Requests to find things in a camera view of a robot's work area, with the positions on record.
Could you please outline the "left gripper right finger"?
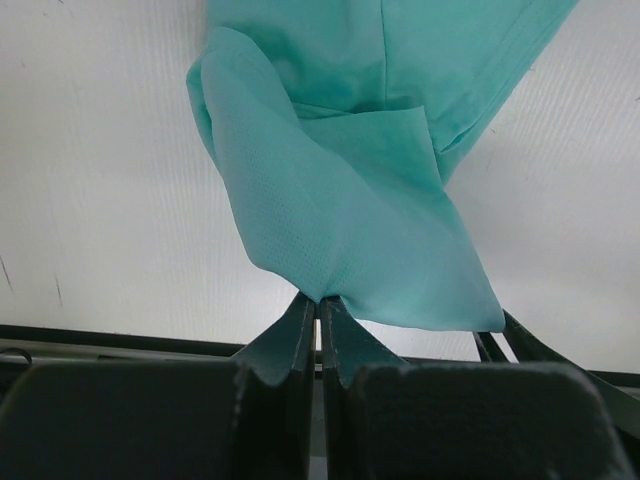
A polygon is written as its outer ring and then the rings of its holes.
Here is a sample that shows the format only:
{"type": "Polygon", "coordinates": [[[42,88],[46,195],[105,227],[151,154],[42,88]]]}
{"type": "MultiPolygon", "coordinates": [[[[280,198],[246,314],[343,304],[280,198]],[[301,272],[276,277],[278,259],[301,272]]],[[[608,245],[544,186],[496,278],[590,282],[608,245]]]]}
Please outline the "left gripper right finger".
{"type": "Polygon", "coordinates": [[[506,321],[509,363],[364,365],[344,384],[319,307],[332,479],[627,479],[631,397],[506,321]]]}

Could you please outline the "teal t shirt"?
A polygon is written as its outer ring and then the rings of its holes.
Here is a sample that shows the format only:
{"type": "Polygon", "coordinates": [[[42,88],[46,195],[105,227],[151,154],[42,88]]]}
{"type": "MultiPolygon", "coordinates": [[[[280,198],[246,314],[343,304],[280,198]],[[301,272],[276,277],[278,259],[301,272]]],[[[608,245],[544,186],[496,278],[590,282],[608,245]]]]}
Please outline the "teal t shirt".
{"type": "Polygon", "coordinates": [[[250,260],[364,320],[499,331],[446,192],[570,1],[211,1],[187,75],[250,260]]]}

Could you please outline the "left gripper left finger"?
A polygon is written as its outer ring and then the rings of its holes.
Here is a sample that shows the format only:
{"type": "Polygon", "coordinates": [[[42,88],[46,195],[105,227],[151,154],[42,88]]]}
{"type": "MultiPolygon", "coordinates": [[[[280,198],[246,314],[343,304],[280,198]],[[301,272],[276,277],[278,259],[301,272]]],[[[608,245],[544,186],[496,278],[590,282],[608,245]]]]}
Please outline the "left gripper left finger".
{"type": "Polygon", "coordinates": [[[50,363],[1,406],[5,479],[304,479],[315,305],[226,360],[50,363]]]}

